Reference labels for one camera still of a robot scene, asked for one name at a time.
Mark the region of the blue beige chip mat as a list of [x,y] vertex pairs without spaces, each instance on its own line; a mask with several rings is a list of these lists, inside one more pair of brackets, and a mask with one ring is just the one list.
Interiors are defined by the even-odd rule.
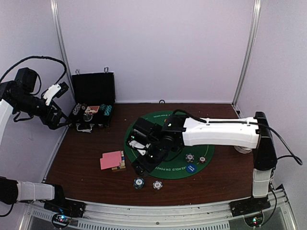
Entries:
[[193,154],[186,154],[185,159],[187,162],[193,162],[195,160],[195,157]]

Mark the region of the blue small blind button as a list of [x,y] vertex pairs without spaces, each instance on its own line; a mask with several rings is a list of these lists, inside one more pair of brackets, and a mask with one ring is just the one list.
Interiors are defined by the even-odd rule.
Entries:
[[188,164],[186,166],[186,171],[188,173],[195,173],[197,171],[197,166],[195,164]]

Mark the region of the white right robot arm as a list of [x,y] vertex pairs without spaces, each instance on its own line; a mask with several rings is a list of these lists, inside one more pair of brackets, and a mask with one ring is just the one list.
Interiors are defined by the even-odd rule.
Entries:
[[238,119],[200,118],[184,110],[174,110],[163,125],[142,117],[134,123],[126,145],[139,152],[132,166],[138,175],[151,173],[169,154],[184,147],[200,145],[234,146],[253,153],[252,197],[246,200],[249,211],[264,204],[278,158],[266,115]]

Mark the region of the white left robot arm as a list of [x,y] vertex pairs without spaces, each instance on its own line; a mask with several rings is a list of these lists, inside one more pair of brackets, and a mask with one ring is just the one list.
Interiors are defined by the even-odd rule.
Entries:
[[[0,79],[0,134],[3,135],[11,115],[14,122],[27,121],[37,116],[43,125],[51,130],[66,127],[71,120],[54,102],[54,98],[60,98],[68,91],[67,83],[58,79],[44,92],[35,92],[35,85],[41,82],[39,74],[28,67],[18,69],[13,80],[4,81],[4,78],[15,67],[30,59],[45,59],[60,63],[67,73],[67,66],[59,59],[46,56],[29,56],[10,67]],[[50,203],[59,213],[69,209],[69,202],[65,198],[60,185],[46,183],[32,183],[1,177],[0,200],[7,205],[18,202],[43,201]]]

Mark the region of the blue beige 10 chip stack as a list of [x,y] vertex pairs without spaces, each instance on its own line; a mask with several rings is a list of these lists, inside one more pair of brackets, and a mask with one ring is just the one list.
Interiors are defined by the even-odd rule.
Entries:
[[153,182],[153,189],[160,190],[163,188],[163,183],[161,181],[154,181]]

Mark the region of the pink playing cards pile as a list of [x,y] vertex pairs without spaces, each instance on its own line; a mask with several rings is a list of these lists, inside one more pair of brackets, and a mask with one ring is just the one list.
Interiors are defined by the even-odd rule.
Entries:
[[119,166],[121,161],[121,152],[107,152],[102,154],[102,158],[100,159],[100,168],[101,170],[113,168]]

